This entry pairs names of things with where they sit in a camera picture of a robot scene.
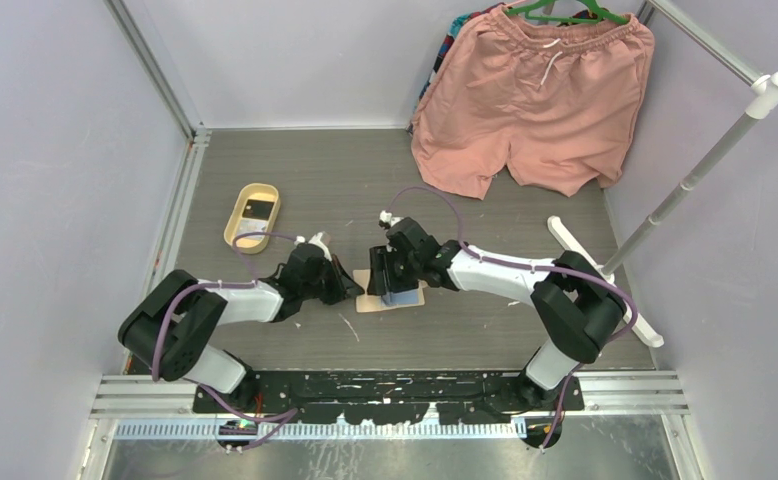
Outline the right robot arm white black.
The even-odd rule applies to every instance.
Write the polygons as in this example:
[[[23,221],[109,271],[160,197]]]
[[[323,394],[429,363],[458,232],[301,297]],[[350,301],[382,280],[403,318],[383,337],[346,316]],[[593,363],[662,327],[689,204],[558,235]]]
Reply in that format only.
[[[555,259],[510,257],[456,239],[441,243],[410,217],[382,212],[378,224],[386,242],[369,251],[368,294],[427,285],[488,293],[535,309],[548,338],[521,374],[521,400],[532,410],[547,409],[578,366],[599,358],[627,313],[624,293],[575,251]]]

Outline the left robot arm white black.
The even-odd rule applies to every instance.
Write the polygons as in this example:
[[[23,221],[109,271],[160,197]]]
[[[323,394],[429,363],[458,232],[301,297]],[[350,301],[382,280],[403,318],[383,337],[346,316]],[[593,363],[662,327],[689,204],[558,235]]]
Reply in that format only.
[[[282,322],[306,301],[335,305],[363,292],[338,258],[311,240],[296,245],[272,275],[249,283],[205,281],[172,271],[123,321],[117,339],[155,378],[210,387],[222,405],[242,413],[255,403],[257,388],[244,362],[211,346],[215,330]]]

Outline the beige leather card holder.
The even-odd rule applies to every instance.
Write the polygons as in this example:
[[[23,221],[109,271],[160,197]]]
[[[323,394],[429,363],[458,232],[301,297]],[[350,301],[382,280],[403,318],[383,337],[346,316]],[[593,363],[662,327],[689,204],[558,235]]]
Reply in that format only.
[[[374,313],[399,308],[423,306],[425,303],[424,288],[426,283],[419,282],[415,290],[408,290],[401,293],[387,293],[382,296],[362,294],[355,299],[355,309],[357,313]]]

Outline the beige oval plastic tray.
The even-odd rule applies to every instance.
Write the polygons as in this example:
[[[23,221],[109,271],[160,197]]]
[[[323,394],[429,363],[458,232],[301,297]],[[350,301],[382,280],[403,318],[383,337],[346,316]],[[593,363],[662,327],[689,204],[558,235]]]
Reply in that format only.
[[[273,230],[280,207],[280,193],[275,186],[264,183],[244,186],[224,228],[224,242],[244,254],[260,253],[270,240],[263,233]]]

